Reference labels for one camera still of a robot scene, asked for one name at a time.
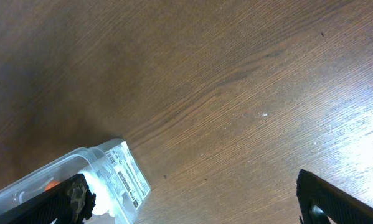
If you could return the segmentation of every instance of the wooden surface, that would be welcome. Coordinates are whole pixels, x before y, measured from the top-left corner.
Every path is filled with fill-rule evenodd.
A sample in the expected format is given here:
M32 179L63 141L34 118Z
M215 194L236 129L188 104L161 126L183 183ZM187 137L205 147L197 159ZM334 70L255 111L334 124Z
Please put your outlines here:
M139 223L298 223L301 168L373 206L373 1L0 0L0 189L117 136Z

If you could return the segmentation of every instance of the orange object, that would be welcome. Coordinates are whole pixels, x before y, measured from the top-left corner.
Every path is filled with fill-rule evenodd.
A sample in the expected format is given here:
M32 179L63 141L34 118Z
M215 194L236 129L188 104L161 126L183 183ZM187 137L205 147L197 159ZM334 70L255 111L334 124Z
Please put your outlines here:
M59 181L56 181L56 180L52 180L51 182L49 182L47 184L47 186L45 187L45 191L51 189L52 187L55 187L56 185L60 184Z

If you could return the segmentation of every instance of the white object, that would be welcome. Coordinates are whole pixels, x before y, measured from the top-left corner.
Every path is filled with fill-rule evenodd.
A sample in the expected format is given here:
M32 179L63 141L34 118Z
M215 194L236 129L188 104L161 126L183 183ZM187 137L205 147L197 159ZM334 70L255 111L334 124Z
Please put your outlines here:
M41 194L51 181L81 173L97 195L86 224L133 223L150 194L150 186L122 139L78 148L0 190L0 214Z

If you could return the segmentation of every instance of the white label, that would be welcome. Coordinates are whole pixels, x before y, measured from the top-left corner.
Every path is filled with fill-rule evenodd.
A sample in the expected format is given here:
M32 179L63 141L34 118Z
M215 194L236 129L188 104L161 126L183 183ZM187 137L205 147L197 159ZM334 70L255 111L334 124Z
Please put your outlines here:
M123 142L107 151L106 155L135 208L138 208L150 189L138 166L136 166L127 145Z

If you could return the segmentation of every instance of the plastic box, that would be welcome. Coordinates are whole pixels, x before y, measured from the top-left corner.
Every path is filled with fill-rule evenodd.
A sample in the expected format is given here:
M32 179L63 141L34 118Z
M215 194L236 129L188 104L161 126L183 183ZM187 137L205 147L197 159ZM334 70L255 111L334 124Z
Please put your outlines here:
M0 190L0 214L39 195L52 181L83 173L97 195L94 215L85 223L133 223L150 186L124 140L78 148Z

